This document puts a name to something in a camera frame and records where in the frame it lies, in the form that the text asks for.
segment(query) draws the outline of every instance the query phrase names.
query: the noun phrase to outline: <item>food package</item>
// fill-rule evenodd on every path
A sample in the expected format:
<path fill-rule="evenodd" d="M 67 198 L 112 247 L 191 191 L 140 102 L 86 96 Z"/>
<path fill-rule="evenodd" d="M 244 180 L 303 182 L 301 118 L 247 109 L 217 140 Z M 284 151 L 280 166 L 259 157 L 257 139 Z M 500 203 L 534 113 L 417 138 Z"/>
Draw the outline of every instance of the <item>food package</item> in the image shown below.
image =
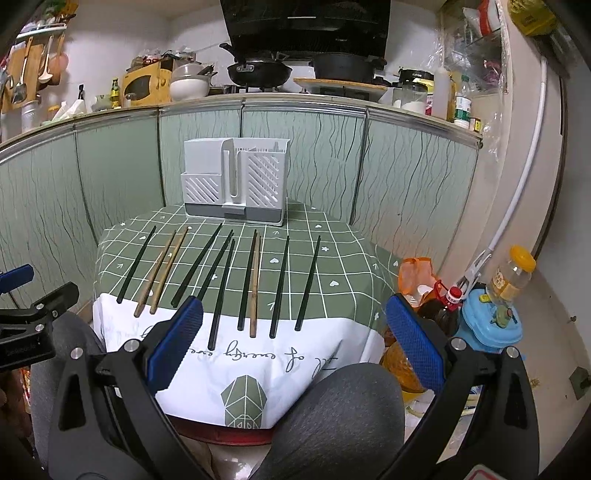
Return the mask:
<path fill-rule="evenodd" d="M 542 0 L 509 0 L 509 16 L 519 31 L 529 37 L 552 33 L 558 25 Z"/>

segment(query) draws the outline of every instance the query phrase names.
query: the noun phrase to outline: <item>bowl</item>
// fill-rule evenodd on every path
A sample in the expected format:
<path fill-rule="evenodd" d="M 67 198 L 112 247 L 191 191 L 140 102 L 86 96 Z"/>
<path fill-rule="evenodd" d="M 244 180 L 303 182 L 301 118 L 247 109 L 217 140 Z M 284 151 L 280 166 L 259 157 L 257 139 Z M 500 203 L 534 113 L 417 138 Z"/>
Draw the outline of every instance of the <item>bowl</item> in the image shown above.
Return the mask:
<path fill-rule="evenodd" d="M 205 75 L 173 80 L 170 83 L 170 98 L 175 102 L 206 97 L 209 93 L 211 78 Z"/>

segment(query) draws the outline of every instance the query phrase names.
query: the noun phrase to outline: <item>white pipe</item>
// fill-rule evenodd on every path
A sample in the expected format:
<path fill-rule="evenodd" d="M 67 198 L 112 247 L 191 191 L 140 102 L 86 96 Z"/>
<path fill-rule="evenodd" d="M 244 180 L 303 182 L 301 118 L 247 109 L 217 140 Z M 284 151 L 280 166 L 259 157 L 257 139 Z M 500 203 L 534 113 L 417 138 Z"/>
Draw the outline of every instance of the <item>white pipe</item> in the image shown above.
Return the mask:
<path fill-rule="evenodd" d="M 538 104 L 538 116 L 535 119 L 534 135 L 531 139 L 530 151 L 527 154 L 525 166 L 523 168 L 523 172 L 521 172 L 521 178 L 519 179 L 519 183 L 517 184 L 517 188 L 515 189 L 511 203 L 505 212 L 505 216 L 503 217 L 503 220 L 499 225 L 495 236 L 492 238 L 491 243 L 488 246 L 489 252 L 492 252 L 495 249 L 500 238 L 503 236 L 503 233 L 505 233 L 505 229 L 507 228 L 511 217 L 513 216 L 515 207 L 517 207 L 519 199 L 521 198 L 521 194 L 523 193 L 527 178 L 530 175 L 531 165 L 534 161 L 535 152 L 538 149 L 538 143 L 540 142 L 540 131 L 542 130 L 542 121 L 544 119 L 544 110 L 546 106 L 546 84 L 548 81 L 548 62 L 546 57 L 542 56 L 541 67 L 542 81 L 540 84 L 540 102 Z"/>

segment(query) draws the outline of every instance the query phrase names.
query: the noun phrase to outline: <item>bottle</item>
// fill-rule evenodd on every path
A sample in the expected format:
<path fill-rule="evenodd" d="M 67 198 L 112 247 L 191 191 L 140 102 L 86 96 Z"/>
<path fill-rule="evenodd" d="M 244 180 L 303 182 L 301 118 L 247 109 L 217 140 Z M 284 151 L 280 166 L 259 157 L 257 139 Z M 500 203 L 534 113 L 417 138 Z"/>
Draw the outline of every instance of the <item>bottle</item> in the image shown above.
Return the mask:
<path fill-rule="evenodd" d="M 472 111 L 472 100 L 470 100 L 470 79 L 462 75 L 462 86 L 456 92 L 456 113 L 453 123 L 468 130 L 470 128 L 470 112 Z"/>
<path fill-rule="evenodd" d="M 447 106 L 452 92 L 452 81 L 449 72 L 440 67 L 435 72 L 435 89 L 433 90 L 433 108 L 431 115 L 447 120 Z"/>
<path fill-rule="evenodd" d="M 442 299 L 431 299 L 423 303 L 417 314 L 433 320 L 448 338 L 457 332 L 457 314 L 461 306 L 462 291 L 453 286 Z"/>
<path fill-rule="evenodd" d="M 121 108 L 121 101 L 119 100 L 119 79 L 116 77 L 113 79 L 113 85 L 111 85 L 111 107 Z"/>
<path fill-rule="evenodd" d="M 496 268 L 486 285 L 491 302 L 497 307 L 511 307 L 515 297 L 530 281 L 534 270 L 534 257 L 522 246 L 513 245 L 509 250 L 509 260 Z"/>

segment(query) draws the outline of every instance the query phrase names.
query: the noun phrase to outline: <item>blue gripper pad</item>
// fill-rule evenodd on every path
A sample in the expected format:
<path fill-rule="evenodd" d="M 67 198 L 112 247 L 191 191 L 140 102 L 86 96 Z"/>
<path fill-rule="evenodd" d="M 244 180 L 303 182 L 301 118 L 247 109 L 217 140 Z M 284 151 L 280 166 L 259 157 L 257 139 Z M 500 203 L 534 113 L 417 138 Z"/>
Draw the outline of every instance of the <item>blue gripper pad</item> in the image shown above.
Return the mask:
<path fill-rule="evenodd" d="M 0 295 L 22 287 L 33 280 L 33 267 L 29 264 L 13 268 L 11 271 L 0 274 Z"/>
<path fill-rule="evenodd" d="M 188 297 L 170 319 L 171 326 L 147 362 L 146 383 L 152 395 L 166 390 L 203 324 L 203 305 Z"/>
<path fill-rule="evenodd" d="M 403 298 L 391 297 L 386 305 L 386 322 L 421 385 L 439 394 L 445 382 L 443 359 L 417 323 L 417 314 L 412 307 Z"/>

